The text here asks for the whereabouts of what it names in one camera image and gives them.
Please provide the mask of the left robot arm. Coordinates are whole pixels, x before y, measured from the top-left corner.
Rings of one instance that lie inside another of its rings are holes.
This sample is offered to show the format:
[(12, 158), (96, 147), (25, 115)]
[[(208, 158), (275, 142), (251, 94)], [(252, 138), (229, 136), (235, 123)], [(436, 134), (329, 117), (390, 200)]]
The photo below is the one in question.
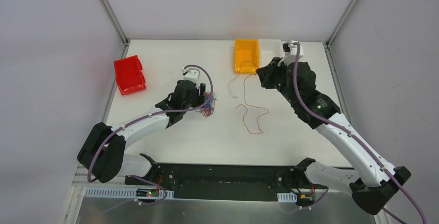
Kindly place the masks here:
[(137, 176), (146, 185), (154, 184), (158, 178), (156, 163), (145, 154), (126, 154), (126, 149), (179, 122), (186, 112), (205, 102), (205, 95), (204, 83), (179, 80), (174, 91), (143, 116), (127, 123), (95, 124), (77, 155), (79, 164), (101, 183), (116, 176)]

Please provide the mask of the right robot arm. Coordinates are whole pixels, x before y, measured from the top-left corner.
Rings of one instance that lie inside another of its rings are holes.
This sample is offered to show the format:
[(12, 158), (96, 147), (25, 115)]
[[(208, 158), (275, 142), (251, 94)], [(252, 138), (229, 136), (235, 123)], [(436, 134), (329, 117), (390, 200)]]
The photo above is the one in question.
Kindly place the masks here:
[(297, 117), (330, 141), (352, 165), (351, 170), (306, 158), (293, 170), (299, 187), (322, 185), (343, 192), (366, 213), (378, 214), (411, 176), (406, 167), (385, 160), (354, 130), (338, 105), (316, 89), (316, 74), (307, 62), (285, 65), (279, 57), (256, 69), (261, 87), (276, 89)]

